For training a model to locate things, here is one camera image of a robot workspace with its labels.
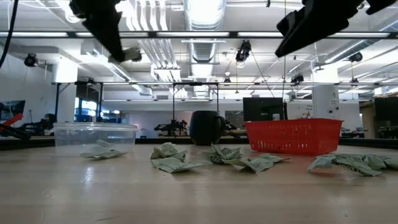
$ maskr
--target workbench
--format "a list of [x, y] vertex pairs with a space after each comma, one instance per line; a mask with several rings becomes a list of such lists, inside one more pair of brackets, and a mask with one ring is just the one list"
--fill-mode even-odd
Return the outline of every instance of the workbench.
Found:
[[[334, 167], [308, 173], [313, 157], [288, 156], [259, 174], [206, 166], [172, 175], [152, 167], [153, 146], [135, 145], [134, 153], [104, 161], [57, 157], [53, 147], [0, 152], [1, 223], [397, 222], [398, 172], [363, 177]], [[178, 147], [188, 149], [188, 161], [209, 149]], [[241, 147], [245, 156], [259, 154]], [[389, 149], [338, 151], [398, 156]]]

